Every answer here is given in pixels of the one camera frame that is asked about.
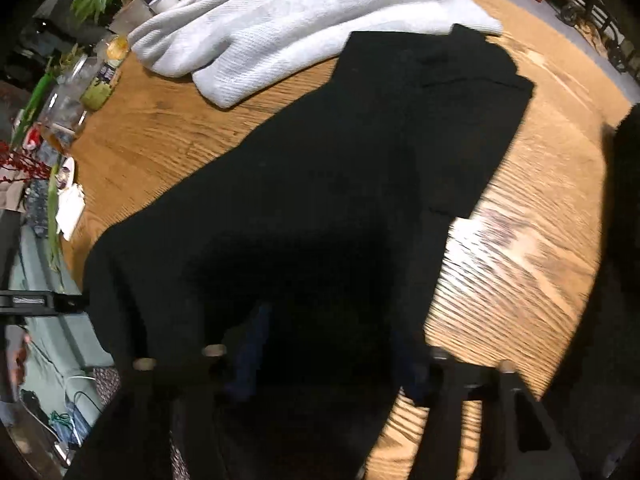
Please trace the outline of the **person left hand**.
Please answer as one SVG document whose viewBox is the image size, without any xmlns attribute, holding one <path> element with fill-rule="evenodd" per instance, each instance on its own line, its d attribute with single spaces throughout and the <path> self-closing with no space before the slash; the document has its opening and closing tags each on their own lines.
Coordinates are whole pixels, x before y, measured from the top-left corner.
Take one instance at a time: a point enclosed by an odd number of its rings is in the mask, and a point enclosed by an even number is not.
<svg viewBox="0 0 640 480">
<path fill-rule="evenodd" d="M 18 387 L 24 384 L 30 335 L 24 328 L 11 325 L 6 329 L 6 339 L 10 384 Z"/>
</svg>

